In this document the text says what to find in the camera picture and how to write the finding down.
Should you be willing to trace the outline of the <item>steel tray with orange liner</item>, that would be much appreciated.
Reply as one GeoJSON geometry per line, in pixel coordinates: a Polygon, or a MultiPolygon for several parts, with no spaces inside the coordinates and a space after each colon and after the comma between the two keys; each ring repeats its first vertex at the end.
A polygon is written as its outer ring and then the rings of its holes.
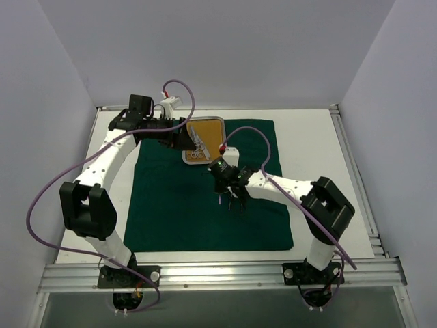
{"type": "Polygon", "coordinates": [[[210,159],[187,159],[186,155],[190,151],[183,151],[182,160],[187,165],[208,165],[220,155],[219,147],[226,138],[224,120],[218,116],[205,116],[190,120],[186,127],[188,134],[193,140],[191,135],[191,126],[194,126],[194,129],[197,131],[200,139],[208,149],[210,159]]]}

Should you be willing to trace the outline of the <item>green surgical cloth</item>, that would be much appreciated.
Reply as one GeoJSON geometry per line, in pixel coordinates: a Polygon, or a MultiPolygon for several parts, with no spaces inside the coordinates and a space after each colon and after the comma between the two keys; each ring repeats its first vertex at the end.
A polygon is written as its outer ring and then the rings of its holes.
{"type": "Polygon", "coordinates": [[[135,164],[124,244],[133,252],[283,251],[294,246],[287,206],[214,193],[204,165],[146,139],[135,164]]]}

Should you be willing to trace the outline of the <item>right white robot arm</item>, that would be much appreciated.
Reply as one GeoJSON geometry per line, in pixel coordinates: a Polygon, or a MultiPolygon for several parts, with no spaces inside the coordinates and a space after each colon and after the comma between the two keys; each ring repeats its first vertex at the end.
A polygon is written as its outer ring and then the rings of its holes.
{"type": "Polygon", "coordinates": [[[340,238],[355,214],[353,205],[324,176],[316,181],[292,180],[269,174],[261,169],[237,168],[222,156],[209,164],[207,171],[214,177],[214,191],[228,194],[245,206],[248,200],[268,200],[286,206],[294,206],[304,216],[313,236],[304,276],[318,282],[328,273],[328,265],[335,253],[353,269],[356,265],[340,245],[340,238]]]}

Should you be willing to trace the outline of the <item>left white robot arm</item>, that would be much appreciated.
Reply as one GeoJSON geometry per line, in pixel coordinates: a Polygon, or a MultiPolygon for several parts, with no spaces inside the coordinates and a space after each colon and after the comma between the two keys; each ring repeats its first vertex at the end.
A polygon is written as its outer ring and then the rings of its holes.
{"type": "Polygon", "coordinates": [[[91,163],[72,182],[59,190],[65,228],[84,238],[114,268],[113,279],[121,286],[133,285],[138,277],[133,252],[125,246],[115,227],[117,211],[109,190],[128,155],[145,139],[157,140],[175,150],[194,150],[186,120],[176,120],[174,110],[181,105],[178,96],[163,92],[161,114],[154,117],[154,101],[133,94],[128,107],[108,125],[104,141],[91,163]]]}

